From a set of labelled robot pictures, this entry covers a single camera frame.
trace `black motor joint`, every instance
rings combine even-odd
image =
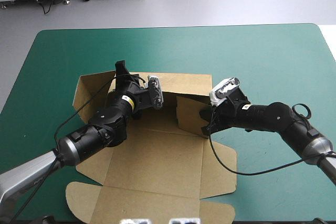
[[[146,108],[160,109],[163,96],[157,77],[149,77],[142,87],[138,74],[130,74],[124,61],[115,64],[116,85],[106,108],[98,110],[84,127],[59,141],[65,165],[77,165],[104,147],[114,147],[127,138],[127,124],[132,116],[141,117]]]

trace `open cardboard box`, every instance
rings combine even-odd
[[[140,73],[146,79],[149,73]],[[102,186],[72,182],[66,198],[70,210],[83,222],[118,224],[121,219],[151,219],[166,224],[171,218],[200,217],[203,224],[232,223],[234,208],[206,200],[236,189],[236,175],[215,159],[201,127],[198,112],[209,103],[212,79],[206,74],[152,73],[160,78],[164,108],[146,109],[140,120],[130,120],[128,138],[105,148],[76,167]],[[79,108],[114,71],[81,76],[73,105]],[[87,122],[105,106],[106,87],[81,112]],[[220,158],[236,169],[236,152],[214,143]]]

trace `silver arm segment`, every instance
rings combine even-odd
[[[0,223],[10,222],[19,197],[43,179],[55,159],[50,151],[0,175]],[[52,172],[59,168],[56,162]]]

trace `cardboard flap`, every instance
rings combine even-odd
[[[199,216],[202,224],[231,224],[235,214],[235,209],[231,205],[201,201]]]
[[[76,170],[83,175],[104,184],[106,174],[112,159],[113,148],[105,148],[76,166]]]
[[[121,219],[150,219],[169,223],[176,216],[198,216],[198,199],[104,186],[91,224],[117,224]]]
[[[114,75],[114,71],[109,71],[81,76],[78,80],[75,97],[73,99],[73,107],[76,110],[79,109],[90,100],[105,83],[108,83]],[[110,85],[111,82],[106,84],[96,97],[78,113],[85,123],[93,116],[97,108],[105,106]]]
[[[235,217],[234,208],[227,204],[79,182],[67,186],[66,198],[72,213],[90,224],[143,218],[164,224],[183,217],[200,217],[203,224],[231,224]]]
[[[104,186],[199,199],[203,139],[128,128]]]
[[[91,223],[99,198],[101,186],[71,182],[66,188],[67,204],[71,212],[81,221]]]
[[[199,112],[207,107],[205,103],[177,96],[176,116],[179,128],[207,138],[201,128],[208,125],[208,122],[199,115]]]
[[[132,72],[132,74],[137,73],[146,81],[148,75],[157,76],[164,92],[209,96],[212,89],[211,74]]]
[[[228,167],[237,170],[237,153],[234,149],[213,142],[216,153]],[[217,161],[209,140],[204,142],[203,165],[201,175],[201,199],[233,193],[237,187],[237,175],[228,172]]]

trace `yellow label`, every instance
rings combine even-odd
[[[125,100],[125,101],[128,101],[128,103],[132,106],[132,111],[133,111],[134,110],[134,102],[133,102],[133,100],[130,97],[128,97],[127,95],[123,95],[122,99]]]

